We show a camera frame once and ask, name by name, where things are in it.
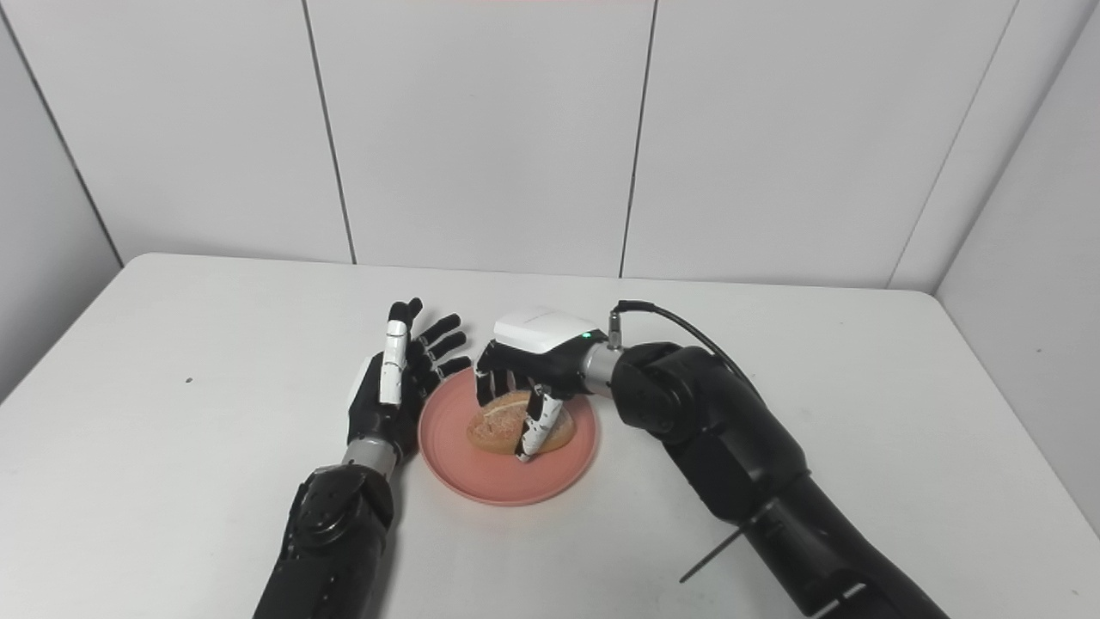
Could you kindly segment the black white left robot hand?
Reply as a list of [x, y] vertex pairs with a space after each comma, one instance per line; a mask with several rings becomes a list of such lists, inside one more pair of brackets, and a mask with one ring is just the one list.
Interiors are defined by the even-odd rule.
[[418, 423], [429, 397], [449, 377], [472, 367], [459, 349], [468, 344], [462, 318], [441, 317], [421, 332], [413, 323], [419, 297], [392, 303], [382, 350], [363, 362], [346, 404], [346, 445], [384, 440], [399, 463], [417, 447]]

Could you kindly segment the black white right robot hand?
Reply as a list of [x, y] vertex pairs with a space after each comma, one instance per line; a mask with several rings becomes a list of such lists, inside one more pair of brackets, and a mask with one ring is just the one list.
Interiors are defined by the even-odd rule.
[[566, 400], [594, 395], [590, 361], [595, 349], [608, 343], [593, 322], [550, 307], [515, 310], [495, 321], [473, 367], [475, 394], [480, 405], [487, 405], [510, 393], [528, 393], [520, 436], [510, 447], [518, 461], [538, 454]]

